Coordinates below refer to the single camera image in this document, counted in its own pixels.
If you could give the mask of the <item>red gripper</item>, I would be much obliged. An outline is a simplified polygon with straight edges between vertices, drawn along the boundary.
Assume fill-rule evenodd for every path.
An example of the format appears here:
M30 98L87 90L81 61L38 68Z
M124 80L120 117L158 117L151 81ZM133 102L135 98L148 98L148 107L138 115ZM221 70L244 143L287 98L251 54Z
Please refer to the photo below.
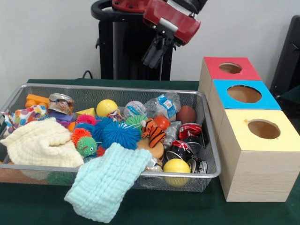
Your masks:
M200 28L201 22L196 18L197 13L190 8L185 8L177 0L151 0L143 14L146 25L156 30L165 40L161 49L161 37L153 38L147 52L142 58L144 65L157 68L162 57L168 49L176 45L186 45Z

